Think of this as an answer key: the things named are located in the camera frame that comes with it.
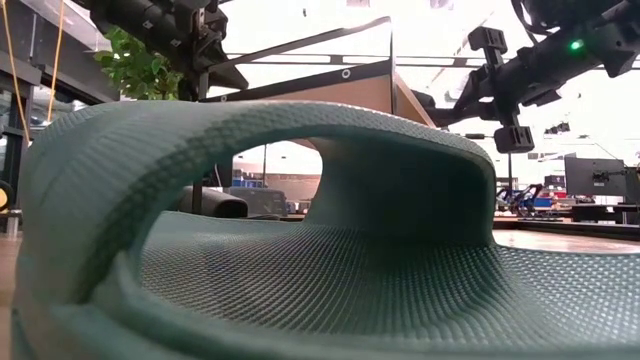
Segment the textured rubber surface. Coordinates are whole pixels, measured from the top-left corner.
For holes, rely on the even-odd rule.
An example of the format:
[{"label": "textured rubber surface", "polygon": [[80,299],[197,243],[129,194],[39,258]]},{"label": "textured rubber surface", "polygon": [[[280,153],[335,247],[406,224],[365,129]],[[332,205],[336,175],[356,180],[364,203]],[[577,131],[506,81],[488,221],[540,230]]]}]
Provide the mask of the textured rubber surface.
[{"label": "textured rubber surface", "polygon": [[[161,216],[219,159],[296,138],[323,158],[302,224]],[[386,114],[91,107],[38,137],[20,192],[16,357],[638,358],[638,256],[496,248],[487,154]]]},{"label": "textured rubber surface", "polygon": [[142,283],[212,317],[371,336],[400,348],[415,341],[457,350],[640,342],[638,256],[388,240],[167,213],[150,234]]}]

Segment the yellow cable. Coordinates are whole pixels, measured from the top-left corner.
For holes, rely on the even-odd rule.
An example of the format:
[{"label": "yellow cable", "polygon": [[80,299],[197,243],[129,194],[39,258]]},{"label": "yellow cable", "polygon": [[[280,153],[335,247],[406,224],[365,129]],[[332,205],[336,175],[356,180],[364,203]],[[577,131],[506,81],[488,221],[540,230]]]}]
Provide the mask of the yellow cable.
[{"label": "yellow cable", "polygon": [[29,136],[29,125],[27,119],[24,116],[24,109],[22,108],[22,97],[20,96],[20,87],[18,86],[18,75],[16,73],[16,64],[13,60],[13,46],[11,45],[11,31],[9,30],[9,16],[7,15],[7,1],[2,1],[2,16],[4,17],[4,31],[7,35],[7,47],[9,48],[9,61],[11,62],[11,71],[13,72],[13,86],[16,91],[16,97],[18,98],[18,110],[20,111],[20,121],[22,121],[22,128],[24,129],[23,145],[29,146],[31,137]]},{"label": "yellow cable", "polygon": [[60,44],[62,44],[62,33],[64,32],[64,0],[60,0],[60,18],[58,20],[58,43],[56,44],[56,57],[53,60],[53,76],[51,78],[51,96],[49,97],[49,112],[47,121],[51,122],[51,112],[53,111],[53,99],[56,93],[56,78],[58,77],[58,60],[60,59]]}]

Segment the green led light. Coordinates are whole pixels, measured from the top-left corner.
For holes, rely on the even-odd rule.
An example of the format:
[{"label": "green led light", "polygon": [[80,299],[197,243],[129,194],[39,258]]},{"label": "green led light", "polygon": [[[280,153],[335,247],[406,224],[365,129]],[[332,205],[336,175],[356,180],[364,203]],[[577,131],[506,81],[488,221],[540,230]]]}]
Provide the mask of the green led light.
[{"label": "green led light", "polygon": [[572,51],[580,50],[583,47],[584,47],[584,41],[582,40],[575,40],[575,41],[572,41],[571,44],[569,44],[569,49],[571,49]]}]

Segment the green slide sandal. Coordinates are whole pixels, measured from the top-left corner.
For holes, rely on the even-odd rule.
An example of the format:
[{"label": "green slide sandal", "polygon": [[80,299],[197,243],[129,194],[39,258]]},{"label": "green slide sandal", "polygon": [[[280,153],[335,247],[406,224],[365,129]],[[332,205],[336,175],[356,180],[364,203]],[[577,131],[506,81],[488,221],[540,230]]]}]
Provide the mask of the green slide sandal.
[{"label": "green slide sandal", "polygon": [[[164,211],[217,160],[296,138],[324,163],[304,222]],[[640,358],[640,256],[495,245],[488,156],[408,120],[104,104],[49,126],[21,179],[16,360]]]}]

